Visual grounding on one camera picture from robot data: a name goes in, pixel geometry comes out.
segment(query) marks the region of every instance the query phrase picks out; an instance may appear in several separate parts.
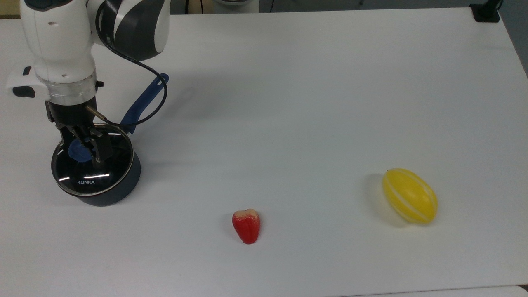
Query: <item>yellow melon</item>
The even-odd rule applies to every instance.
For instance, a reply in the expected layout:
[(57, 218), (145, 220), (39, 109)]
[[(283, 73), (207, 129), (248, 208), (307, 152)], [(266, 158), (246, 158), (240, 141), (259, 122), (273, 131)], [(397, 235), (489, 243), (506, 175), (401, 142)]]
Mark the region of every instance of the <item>yellow melon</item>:
[(383, 176), (385, 197), (405, 220), (416, 224), (430, 223), (436, 215), (438, 201), (431, 187), (412, 171), (387, 170)]

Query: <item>table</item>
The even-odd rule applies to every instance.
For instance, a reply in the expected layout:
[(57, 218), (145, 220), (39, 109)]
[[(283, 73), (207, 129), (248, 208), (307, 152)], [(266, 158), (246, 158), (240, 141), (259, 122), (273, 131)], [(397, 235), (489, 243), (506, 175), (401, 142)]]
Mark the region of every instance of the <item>table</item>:
[[(0, 65), (30, 59), (0, 21)], [(153, 79), (94, 46), (100, 111)], [(142, 177), (106, 208), (63, 193), (44, 103), (0, 102), (5, 296), (345, 296), (528, 281), (528, 80), (503, 23), (468, 8), (171, 16)], [(7, 71), (0, 73), (5, 81)], [(439, 212), (408, 225), (380, 191), (408, 168)], [(234, 211), (262, 231), (244, 245)]]

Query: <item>black cable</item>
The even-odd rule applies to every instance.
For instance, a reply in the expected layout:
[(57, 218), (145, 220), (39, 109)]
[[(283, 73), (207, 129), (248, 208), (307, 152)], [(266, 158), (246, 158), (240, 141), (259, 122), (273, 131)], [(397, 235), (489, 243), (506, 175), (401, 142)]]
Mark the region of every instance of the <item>black cable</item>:
[(167, 92), (168, 92), (168, 89), (167, 89), (167, 83), (165, 82), (165, 79), (163, 79), (163, 77), (161, 75), (159, 75), (159, 73), (152, 69), (151, 67), (139, 62), (138, 60), (136, 59), (132, 59), (120, 52), (118, 52), (116, 49), (114, 49), (112, 46), (110, 46), (107, 41), (105, 40), (105, 37), (102, 36), (101, 34), (101, 28), (100, 28), (100, 25), (99, 25), (99, 20), (100, 20), (100, 17), (101, 17), (101, 12), (102, 12), (102, 9), (105, 5), (106, 1), (103, 2), (100, 6), (99, 6), (99, 9), (97, 9), (97, 13), (96, 13), (96, 30), (97, 30), (97, 36), (99, 37), (99, 39), (101, 40), (101, 42), (106, 46), (107, 49), (109, 49), (111, 52), (113, 52), (114, 54), (120, 56), (121, 58), (127, 60), (127, 61), (130, 61), (134, 64), (137, 64), (145, 69), (147, 69), (148, 71), (154, 73), (158, 79), (162, 82), (163, 84), (163, 98), (161, 100), (161, 102), (158, 104), (158, 106), (156, 107), (156, 109), (151, 112), (148, 116), (146, 116), (145, 118), (141, 119), (141, 120), (138, 120), (137, 122), (135, 123), (131, 123), (131, 124), (118, 124), (118, 123), (114, 123), (106, 118), (103, 118), (102, 120), (107, 123), (107, 124), (110, 124), (110, 125), (113, 125), (113, 126), (116, 126), (116, 127), (132, 127), (132, 126), (136, 126), (136, 125), (139, 125), (141, 123), (144, 123), (146, 122), (147, 120), (149, 120), (151, 117), (153, 117), (160, 109), (161, 107), (163, 106), (163, 104), (165, 103), (165, 100), (167, 99)]

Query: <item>red fruit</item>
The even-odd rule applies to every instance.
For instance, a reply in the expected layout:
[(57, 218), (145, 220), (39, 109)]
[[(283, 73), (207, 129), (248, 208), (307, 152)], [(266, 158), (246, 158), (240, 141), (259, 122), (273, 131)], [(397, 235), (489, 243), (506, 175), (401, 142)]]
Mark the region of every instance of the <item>red fruit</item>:
[(259, 237), (259, 214), (252, 208), (235, 211), (233, 214), (233, 227), (245, 244), (252, 244)]

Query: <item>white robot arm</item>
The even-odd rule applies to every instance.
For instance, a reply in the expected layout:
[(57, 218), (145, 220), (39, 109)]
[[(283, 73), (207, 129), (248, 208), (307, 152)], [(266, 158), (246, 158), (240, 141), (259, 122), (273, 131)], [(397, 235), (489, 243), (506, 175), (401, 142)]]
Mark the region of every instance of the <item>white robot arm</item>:
[[(48, 118), (62, 136), (52, 172), (64, 191), (98, 206), (121, 200), (139, 178), (139, 159), (121, 129), (93, 123), (100, 115), (95, 95), (102, 83), (91, 48), (106, 43), (135, 61), (161, 53), (170, 0), (21, 0), (20, 6), (34, 61), (15, 66), (8, 91), (45, 100)], [(126, 145), (128, 153), (123, 154)], [(129, 178), (134, 168), (137, 172)]]

